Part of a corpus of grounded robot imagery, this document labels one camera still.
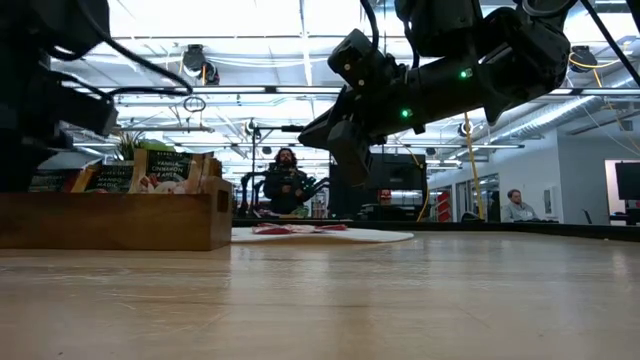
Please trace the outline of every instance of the desk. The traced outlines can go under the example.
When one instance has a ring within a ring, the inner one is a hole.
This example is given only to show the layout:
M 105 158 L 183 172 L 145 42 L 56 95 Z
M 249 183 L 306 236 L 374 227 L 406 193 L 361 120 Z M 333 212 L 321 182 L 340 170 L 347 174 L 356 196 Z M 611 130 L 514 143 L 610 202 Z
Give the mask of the desk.
M 631 242 L 497 232 L 1 250 L 0 347 L 3 360 L 635 360 L 639 258 Z

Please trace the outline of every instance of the seated man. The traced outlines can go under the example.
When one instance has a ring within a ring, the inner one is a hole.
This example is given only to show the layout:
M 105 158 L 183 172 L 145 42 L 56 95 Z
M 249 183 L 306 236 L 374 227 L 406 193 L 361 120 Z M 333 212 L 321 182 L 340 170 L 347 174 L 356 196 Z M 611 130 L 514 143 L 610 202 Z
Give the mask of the seated man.
M 502 208 L 502 222 L 538 220 L 535 210 L 522 201 L 520 190 L 510 190 L 507 196 L 511 201 Z
M 280 149 L 275 161 L 264 182 L 264 195 L 271 199 L 271 211 L 291 214 L 308 200 L 302 188 L 307 175 L 298 170 L 296 156 L 289 148 Z

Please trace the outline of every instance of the product box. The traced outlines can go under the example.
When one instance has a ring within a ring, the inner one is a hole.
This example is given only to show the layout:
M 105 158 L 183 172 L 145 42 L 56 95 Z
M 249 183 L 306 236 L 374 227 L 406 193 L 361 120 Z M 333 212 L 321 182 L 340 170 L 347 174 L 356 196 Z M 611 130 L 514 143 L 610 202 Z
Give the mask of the product box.
M 204 154 L 136 149 L 130 193 L 197 194 L 204 159 Z
M 222 163 L 213 157 L 213 153 L 204 155 L 204 165 L 200 185 L 198 186 L 198 193 L 206 193 L 206 181 L 210 177 L 222 178 Z
M 132 165 L 91 165 L 78 177 L 72 192 L 126 194 L 131 189 Z
M 71 192 L 80 169 L 38 170 L 31 178 L 29 192 Z

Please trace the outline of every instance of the wooden box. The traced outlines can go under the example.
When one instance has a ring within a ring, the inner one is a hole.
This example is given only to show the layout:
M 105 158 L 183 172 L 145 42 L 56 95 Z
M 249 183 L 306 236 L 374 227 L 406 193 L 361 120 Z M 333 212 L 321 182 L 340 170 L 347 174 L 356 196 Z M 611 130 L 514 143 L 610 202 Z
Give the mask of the wooden box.
M 208 251 L 231 241 L 231 184 L 206 194 L 0 194 L 0 248 Z

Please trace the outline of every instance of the round white mat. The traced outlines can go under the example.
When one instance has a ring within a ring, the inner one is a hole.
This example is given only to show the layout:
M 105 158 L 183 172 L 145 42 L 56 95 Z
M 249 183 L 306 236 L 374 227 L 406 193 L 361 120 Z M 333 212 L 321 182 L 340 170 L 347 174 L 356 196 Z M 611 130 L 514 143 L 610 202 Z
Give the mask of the round white mat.
M 282 241 L 282 240 L 339 240 L 353 241 L 361 243 L 385 243 L 394 241 L 408 240 L 413 237 L 411 233 L 402 233 L 395 231 L 380 231 L 369 229 L 348 229 L 344 231 L 325 231 L 323 233 L 312 234 L 284 234 L 284 235 L 261 235 L 254 234 L 251 228 L 233 228 L 231 242 L 264 242 L 264 241 Z

